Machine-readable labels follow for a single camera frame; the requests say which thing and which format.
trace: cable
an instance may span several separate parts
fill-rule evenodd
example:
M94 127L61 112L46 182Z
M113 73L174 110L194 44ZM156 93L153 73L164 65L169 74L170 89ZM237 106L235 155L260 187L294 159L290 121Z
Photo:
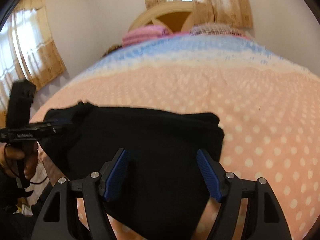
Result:
M20 179L20 176L18 174L16 174L12 169L11 167L9 166L9 163L8 163L8 160L7 160L7 154L5 153L5 149L7 146L10 146L10 143L7 143L5 146L4 146L4 159L5 159L5 162L7 163L7 166L9 168L9 170L14 174L14 176L16 176L18 179ZM48 176L45 177L45 179L41 182L32 182L30 181L30 184L33 184L33 185L40 185L42 183L44 183L46 181L46 179L48 178Z

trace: hand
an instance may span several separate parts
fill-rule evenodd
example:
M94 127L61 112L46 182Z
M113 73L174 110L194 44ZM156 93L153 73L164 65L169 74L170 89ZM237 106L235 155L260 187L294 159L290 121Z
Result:
M16 176L10 171L13 170L16 174L19 174L17 169L17 160L24 159L25 169L24 174L28 180L30 180L36 174L36 167L38 165L38 143L37 142L24 142L22 144L22 150L13 146L3 146L0 148L0 165L5 174L11 178Z

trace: wall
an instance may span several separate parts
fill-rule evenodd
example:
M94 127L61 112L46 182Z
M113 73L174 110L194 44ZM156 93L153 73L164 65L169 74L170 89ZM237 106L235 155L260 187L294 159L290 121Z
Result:
M146 10L144 0L95 0L99 33L105 50L121 44L131 23Z
M49 26L67 72L38 91L31 115L70 79L120 44L144 0L45 0Z
M320 25L303 0L250 0L261 45L320 76Z
M67 71L38 91L31 114L104 53L94 20L94 0L45 0L45 3L52 36Z

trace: pink polka dot blanket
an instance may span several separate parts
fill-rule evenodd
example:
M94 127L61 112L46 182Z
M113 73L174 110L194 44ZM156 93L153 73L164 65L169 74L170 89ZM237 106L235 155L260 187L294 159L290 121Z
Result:
M320 214L320 82L317 76L253 41L178 36L116 51L81 73L33 117L82 100L99 106L213 112L225 132L220 162L243 179L265 177L300 240ZM50 162L41 152L44 163ZM47 173L55 183L61 172ZM83 201L79 218L86 225ZM210 199L192 239L205 240L219 205ZM240 239L243 201L234 239ZM111 219L120 240L143 239Z

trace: bolt head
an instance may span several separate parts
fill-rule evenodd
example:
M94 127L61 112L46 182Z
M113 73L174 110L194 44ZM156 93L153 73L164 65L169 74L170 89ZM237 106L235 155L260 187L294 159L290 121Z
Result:
M97 171L94 171L93 173L91 173L91 178L93 178L93 179L95 179L95 178L97 178L97 177L99 177L100 176L100 173L99 172L97 172Z
M259 182L261 184L266 184L267 183L267 180L265 178L259 178Z
M67 179L66 179L65 177L62 177L62 178L58 179L58 183L59 183L59 184L63 184L63 183L65 183L66 181L67 181Z
M233 178L235 177L235 175L234 175L234 173L232 173L232 172L227 172L227 173L226 173L226 177L227 177L228 179L233 179Z

